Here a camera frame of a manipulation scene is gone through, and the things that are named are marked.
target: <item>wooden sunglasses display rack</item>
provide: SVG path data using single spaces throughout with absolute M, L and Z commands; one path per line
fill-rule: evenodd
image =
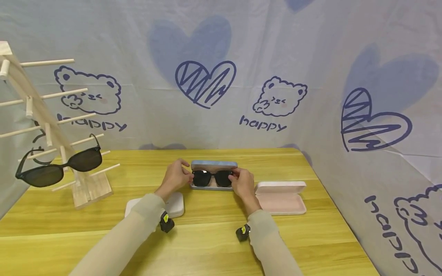
M 20 63 L 12 53 L 8 42 L 0 41 L 0 64 L 1 64 L 0 79 L 8 81 L 21 98 L 20 100 L 0 102 L 0 107 L 24 103 L 26 104 L 26 118 L 33 119 L 37 121 L 39 124 L 39 126 L 35 126 L 32 128 L 0 134 L 0 138 L 6 138 L 34 131 L 37 129 L 44 129 L 46 132 L 46 144 L 48 147 L 53 147 L 52 149 L 49 149 L 42 153 L 29 156 L 27 157 L 27 159 L 34 159 L 42 155 L 59 151 L 63 163 L 66 163 L 69 160 L 69 158 L 75 154 L 73 146 L 94 140 L 94 137 L 89 137 L 77 142 L 70 143 L 67 137 L 60 129 L 59 125 L 84 119 L 87 117 L 92 117 L 95 116 L 96 113 L 58 121 L 51 114 L 49 108 L 44 102 L 45 99 L 82 93 L 86 92 L 88 89 L 83 88 L 83 89 L 40 96 L 23 69 L 25 67 L 65 64 L 73 62 L 74 62 L 73 59 L 66 59 L 66 60 L 46 60 L 46 61 Z M 55 192 L 60 189 L 71 186 L 75 208 L 76 209 L 84 208 L 94 202 L 97 202 L 113 194 L 112 188 L 109 184 L 105 172 L 115 167 L 118 167 L 119 165 L 120 164 L 111 166 L 109 168 L 106 168 L 104 170 L 98 171 L 93 174 L 79 172 L 71 169 L 74 173 L 75 181 L 57 187 L 52 191 Z

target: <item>hand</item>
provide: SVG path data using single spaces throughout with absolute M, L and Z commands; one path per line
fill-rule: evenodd
M 232 182 L 232 188 L 235 194 L 243 201 L 247 215 L 253 214 L 255 211 L 262 209 L 255 195 L 255 180 L 252 173 L 246 169 L 233 169 L 233 175 L 229 175 Z
M 155 194 L 161 197 L 166 202 L 170 195 L 179 188 L 192 182 L 194 175 L 182 167 L 182 165 L 189 167 L 189 163 L 179 158 L 172 164 L 167 166 L 166 174 L 164 176 L 161 186 L 155 191 Z

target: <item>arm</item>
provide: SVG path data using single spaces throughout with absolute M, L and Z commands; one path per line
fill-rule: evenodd
M 129 215 L 83 257 L 70 275 L 120 275 L 140 245 L 155 231 L 164 205 L 161 197 L 145 195 Z
M 167 167 L 155 194 L 145 195 L 129 215 L 105 235 L 71 272 L 71 276 L 118 276 L 140 245 L 155 231 L 170 195 L 192 182 L 193 175 L 182 167 L 189 163 L 178 159 Z
M 235 193 L 241 198 L 248 215 L 250 244 L 263 265 L 266 276 L 302 276 L 295 259 L 279 235 L 271 215 L 263 211 L 255 196 L 253 174 L 236 169 L 229 176 Z
M 279 235 L 271 215 L 258 210 L 248 218 L 250 244 L 266 276 L 302 276 L 295 259 Z

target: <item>bear face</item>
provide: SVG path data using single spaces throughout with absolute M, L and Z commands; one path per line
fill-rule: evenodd
M 424 257 L 442 272 L 442 185 L 426 189 L 415 197 L 394 200 L 398 216 L 404 220 L 408 234 L 419 246 Z
M 121 85 L 114 77 L 77 72 L 64 65 L 55 70 L 54 75 L 62 91 L 89 88 L 81 94 L 61 97 L 61 102 L 70 109 L 101 115 L 121 109 Z
M 284 117 L 295 112 L 307 95 L 307 85 L 289 83 L 274 76 L 264 83 L 261 92 L 253 110 L 266 116 Z

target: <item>sunglasses frame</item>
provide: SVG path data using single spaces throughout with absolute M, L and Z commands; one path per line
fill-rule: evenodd
M 57 183 L 60 182 L 60 181 L 63 179 L 63 177 L 65 176 L 65 172 L 63 171 L 63 168 L 65 168 L 65 167 L 69 167 L 69 161 L 71 161 L 71 159 L 72 159 L 74 156 L 79 155 L 79 154 L 84 153 L 84 152 L 88 152 L 88 151 L 97 151 L 98 153 L 100 153 L 101 147 L 100 147 L 100 144 L 99 144 L 99 142 L 98 142 L 98 139 L 97 139 L 97 137 L 96 137 L 94 134 L 90 134 L 90 135 L 89 135 L 89 137 L 92 137 L 92 136 L 95 138 L 95 141 L 97 142 L 97 146 L 96 146 L 96 147 L 92 147 L 92 148 L 88 148 L 88 149 L 86 149 L 86 150 L 84 150 L 84 151 L 80 151 L 80 152 L 78 152 L 78 153 L 72 155 L 72 156 L 69 158 L 69 160 L 68 160 L 65 164 L 61 164 L 61 165 L 58 165 L 58 164 L 48 164 L 48 165 L 39 166 L 39 167 L 32 168 L 32 169 L 29 169 L 29 170 L 26 170 L 26 171 L 22 172 L 22 170 L 23 170 L 23 166 L 24 166 L 24 163 L 25 163 L 25 161 L 27 160 L 28 155 L 31 154 L 32 152 L 35 152 L 35 151 L 44 151 L 44 149 L 39 148 L 39 149 L 34 149 L 34 150 L 30 150 L 30 151 L 28 151 L 28 152 L 25 154 L 25 156 L 22 158 L 22 160 L 20 161 L 19 167 L 17 168 L 17 171 L 16 171 L 16 173 L 15 173 L 15 177 L 16 177 L 17 179 L 20 179 L 20 180 L 25 181 L 26 176 L 27 176 L 28 174 L 30 174 L 31 172 L 33 172 L 33 171 L 40 170 L 41 168 L 46 168 L 46 167 L 57 167 L 57 168 L 59 168 L 60 171 L 61 171 L 61 178 L 60 178 L 60 180 L 58 180 L 57 182 L 55 182 L 55 183 L 53 183 L 53 184 L 51 184 L 51 185 L 47 185 L 47 186 L 35 186 L 35 185 L 32 185 L 31 183 L 28 183 L 27 181 L 25 181 L 27 184 L 29 184 L 29 185 L 31 185 L 31 186 L 34 186 L 34 187 L 37 187 L 37 188 L 43 188 L 43 187 L 48 187 L 48 186 L 52 186 L 52 185 L 54 185 L 54 184 L 57 184 Z
M 230 185 L 229 185 L 229 186 L 220 186 L 220 185 L 218 184 L 218 181 L 216 180 L 216 177 L 215 177 L 215 175 L 216 175 L 217 173 L 222 172 L 222 171 L 229 171 L 229 172 L 230 172 L 230 175 L 233 175 L 233 171 L 231 171 L 231 170 L 219 170 L 219 171 L 217 171 L 216 173 L 211 173 L 211 172 L 209 172 L 208 170 L 193 170 L 193 171 L 192 171 L 192 174 L 195 175 L 194 173 L 195 173 L 196 171 L 205 171 L 206 173 L 209 173 L 209 174 L 210 174 L 209 182 L 208 182 L 205 186 L 197 186 L 197 185 L 195 185 L 195 182 L 194 182 L 194 185 L 195 185 L 196 187 L 200 187 L 200 188 L 201 188 L 201 187 L 207 187 L 207 186 L 210 184 L 210 181 L 211 181 L 212 177 L 215 178 L 215 182 L 216 182 L 216 184 L 217 184 L 217 187 L 229 188 L 229 187 L 232 186 L 232 182 L 230 182 Z

